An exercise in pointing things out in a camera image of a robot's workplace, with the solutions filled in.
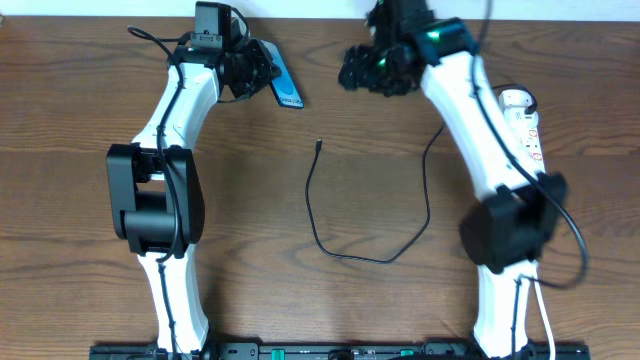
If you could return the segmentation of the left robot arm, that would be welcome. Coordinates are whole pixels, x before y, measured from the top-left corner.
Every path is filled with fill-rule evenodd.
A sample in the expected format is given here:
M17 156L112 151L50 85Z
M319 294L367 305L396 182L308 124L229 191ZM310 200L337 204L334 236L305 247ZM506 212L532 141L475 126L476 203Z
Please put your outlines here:
M194 148L224 88L240 102L275 87L286 67L276 45L259 39L238 50L180 44L167 55L167 84L153 115L131 142L107 152L114 231L151 290L158 337L147 357L214 359L195 265L205 201Z

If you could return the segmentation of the blue Galaxy smartphone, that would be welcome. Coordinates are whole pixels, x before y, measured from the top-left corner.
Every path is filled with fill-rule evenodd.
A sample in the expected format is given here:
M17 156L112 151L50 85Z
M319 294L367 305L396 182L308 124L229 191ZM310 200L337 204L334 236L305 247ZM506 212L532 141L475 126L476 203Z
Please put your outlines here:
M286 67L286 64L274 43L263 41L265 48L269 51L272 62L276 65L281 74L271 81L271 89L281 107L298 109L304 108L304 102L297 91L295 83Z

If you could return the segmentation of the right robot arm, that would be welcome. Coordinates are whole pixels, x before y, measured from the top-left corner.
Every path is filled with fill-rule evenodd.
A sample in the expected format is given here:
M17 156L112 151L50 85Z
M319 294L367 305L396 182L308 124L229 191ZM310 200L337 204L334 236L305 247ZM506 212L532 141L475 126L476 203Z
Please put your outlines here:
M485 359L523 358L528 292L540 282L538 260L564 214L566 181L526 150L514 115L486 77L481 44L462 20L375 10L366 24L374 41L346 52L339 82L385 96L421 90L437 109L477 199L459 226L478 272L474 351Z

